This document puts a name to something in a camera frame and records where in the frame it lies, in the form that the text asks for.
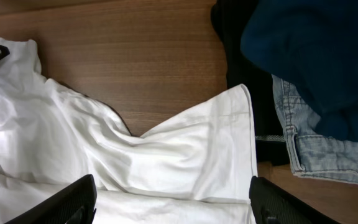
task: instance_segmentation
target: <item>dark blue sweater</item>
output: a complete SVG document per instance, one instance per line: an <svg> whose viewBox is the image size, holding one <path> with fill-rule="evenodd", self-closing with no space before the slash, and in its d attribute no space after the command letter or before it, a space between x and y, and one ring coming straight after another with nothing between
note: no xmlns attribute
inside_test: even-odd
<svg viewBox="0 0 358 224"><path fill-rule="evenodd" d="M241 51L296 85L318 134L358 141L358 0L260 0Z"/></svg>

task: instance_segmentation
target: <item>pile of clothes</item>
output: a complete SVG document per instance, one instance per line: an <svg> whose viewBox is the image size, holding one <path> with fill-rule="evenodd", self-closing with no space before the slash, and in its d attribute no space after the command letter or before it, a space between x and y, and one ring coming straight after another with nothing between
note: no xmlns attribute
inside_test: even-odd
<svg viewBox="0 0 358 224"><path fill-rule="evenodd" d="M295 175L358 184L358 1L218 0L211 18L256 135L274 108Z"/></svg>
<svg viewBox="0 0 358 224"><path fill-rule="evenodd" d="M0 223L86 174L98 223L255 223L244 85L131 136L118 114L41 75L33 40L0 39Z"/></svg>

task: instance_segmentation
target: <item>black garment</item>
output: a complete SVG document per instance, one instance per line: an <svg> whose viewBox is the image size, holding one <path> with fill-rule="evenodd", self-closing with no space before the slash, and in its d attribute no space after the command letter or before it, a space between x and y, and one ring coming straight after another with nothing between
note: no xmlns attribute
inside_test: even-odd
<svg viewBox="0 0 358 224"><path fill-rule="evenodd" d="M218 0L211 10L211 22L226 53L227 88L243 83L250 92L255 135L282 136L283 129L274 108L272 76L247 60L240 49L242 31L257 4L258 0ZM258 161L289 163L285 142L257 140L256 148Z"/></svg>

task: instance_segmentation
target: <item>wood grain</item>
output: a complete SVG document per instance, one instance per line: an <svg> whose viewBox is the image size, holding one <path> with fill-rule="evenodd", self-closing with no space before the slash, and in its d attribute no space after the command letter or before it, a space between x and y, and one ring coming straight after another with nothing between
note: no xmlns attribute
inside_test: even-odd
<svg viewBox="0 0 358 224"><path fill-rule="evenodd" d="M358 223L358 185L295 177L289 165L268 162L258 164L258 173L337 222Z"/></svg>
<svg viewBox="0 0 358 224"><path fill-rule="evenodd" d="M100 0L0 0L0 14L98 2Z"/></svg>
<svg viewBox="0 0 358 224"><path fill-rule="evenodd" d="M214 0L114 0L0 16L0 37L34 39L43 74L104 102L140 136L226 89ZM358 185L259 174L341 223L358 223Z"/></svg>

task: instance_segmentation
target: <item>light blue denim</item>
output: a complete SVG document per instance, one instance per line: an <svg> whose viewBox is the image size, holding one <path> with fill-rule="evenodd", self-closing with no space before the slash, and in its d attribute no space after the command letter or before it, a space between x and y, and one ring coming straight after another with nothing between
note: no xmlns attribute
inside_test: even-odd
<svg viewBox="0 0 358 224"><path fill-rule="evenodd" d="M319 115L303 101L295 85L272 76L275 109L293 174L358 184L358 142L316 134L313 128Z"/></svg>

